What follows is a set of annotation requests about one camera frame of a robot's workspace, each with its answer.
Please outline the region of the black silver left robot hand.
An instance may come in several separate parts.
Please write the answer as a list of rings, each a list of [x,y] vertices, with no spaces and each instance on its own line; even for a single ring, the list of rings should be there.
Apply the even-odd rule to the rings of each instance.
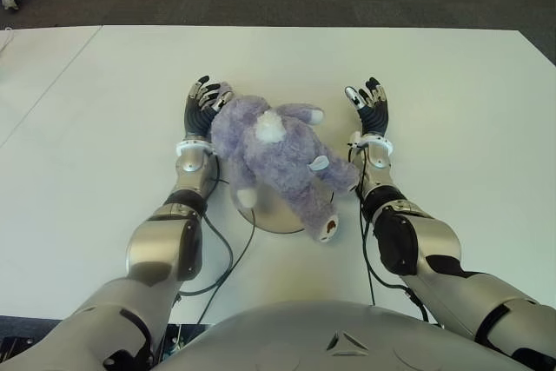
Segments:
[[[199,78],[191,86],[185,102],[185,137],[208,137],[215,116],[233,97],[228,83],[210,83],[209,76]]]

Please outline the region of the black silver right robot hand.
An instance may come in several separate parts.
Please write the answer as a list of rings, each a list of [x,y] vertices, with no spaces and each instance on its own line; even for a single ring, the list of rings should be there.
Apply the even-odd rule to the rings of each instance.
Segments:
[[[370,77],[365,86],[365,89],[347,86],[345,95],[360,118],[361,133],[384,136],[389,120],[386,92],[374,77]]]

